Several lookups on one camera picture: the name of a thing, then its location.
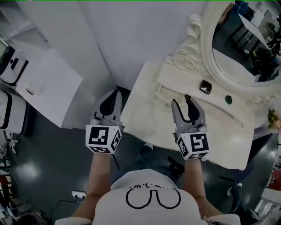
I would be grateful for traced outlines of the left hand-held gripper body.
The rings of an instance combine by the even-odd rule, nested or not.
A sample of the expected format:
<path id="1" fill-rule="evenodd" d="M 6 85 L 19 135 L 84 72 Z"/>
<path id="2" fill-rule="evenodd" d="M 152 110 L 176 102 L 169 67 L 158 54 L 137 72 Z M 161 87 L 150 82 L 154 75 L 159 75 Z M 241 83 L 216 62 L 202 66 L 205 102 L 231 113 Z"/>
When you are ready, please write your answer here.
<path id="1" fill-rule="evenodd" d="M 95 112 L 86 125 L 85 146 L 94 153 L 114 154 L 124 128 L 121 112 L 107 116 Z"/>

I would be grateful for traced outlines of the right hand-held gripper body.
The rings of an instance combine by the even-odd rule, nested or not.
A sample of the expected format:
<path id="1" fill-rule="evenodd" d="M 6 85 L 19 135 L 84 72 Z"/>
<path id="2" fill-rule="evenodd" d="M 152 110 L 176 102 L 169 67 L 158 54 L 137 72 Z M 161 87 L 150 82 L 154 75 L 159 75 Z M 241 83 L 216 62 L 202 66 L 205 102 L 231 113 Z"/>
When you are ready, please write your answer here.
<path id="1" fill-rule="evenodd" d="M 204 120 L 195 123 L 175 123 L 173 133 L 184 160 L 200 159 L 210 152 L 207 125 Z"/>

